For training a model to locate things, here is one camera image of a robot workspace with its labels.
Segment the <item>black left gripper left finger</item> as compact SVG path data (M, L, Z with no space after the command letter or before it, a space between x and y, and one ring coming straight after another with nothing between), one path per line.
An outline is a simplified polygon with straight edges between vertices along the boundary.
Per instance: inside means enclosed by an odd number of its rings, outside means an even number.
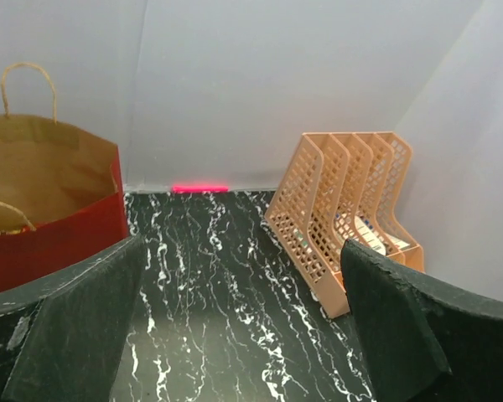
M130 236L0 293L0 401L108 401L146 265Z

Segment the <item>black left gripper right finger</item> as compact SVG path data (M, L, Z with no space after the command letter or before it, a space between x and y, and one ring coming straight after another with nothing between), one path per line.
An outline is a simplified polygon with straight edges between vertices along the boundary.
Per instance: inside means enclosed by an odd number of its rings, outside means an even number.
M503 301L347 240L340 265L379 401L503 401Z

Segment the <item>red brown paper bag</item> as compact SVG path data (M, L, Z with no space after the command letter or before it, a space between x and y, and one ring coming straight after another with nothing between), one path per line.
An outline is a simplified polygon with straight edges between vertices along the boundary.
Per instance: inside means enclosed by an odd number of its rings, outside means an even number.
M117 144L78 126L13 114L1 78L0 292L128 236Z

